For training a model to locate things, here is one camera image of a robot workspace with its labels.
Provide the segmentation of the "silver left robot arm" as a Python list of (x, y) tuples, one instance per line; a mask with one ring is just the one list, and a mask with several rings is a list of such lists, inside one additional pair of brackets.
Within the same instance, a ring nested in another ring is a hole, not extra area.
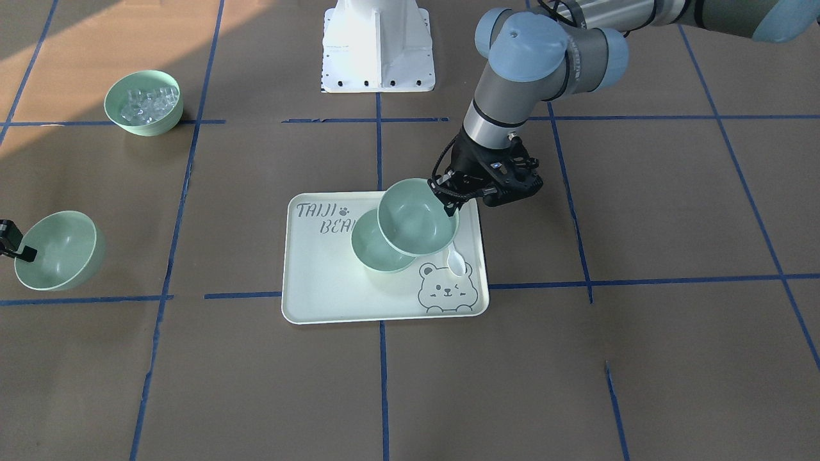
[(539, 1), (492, 9), (475, 28), (486, 67), (449, 166), (430, 190), (453, 216), (481, 198), (489, 207), (535, 195), (544, 184), (520, 138), (536, 103), (603, 90), (628, 67), (627, 35), (686, 24), (762, 43), (787, 43), (818, 19), (817, 1)]

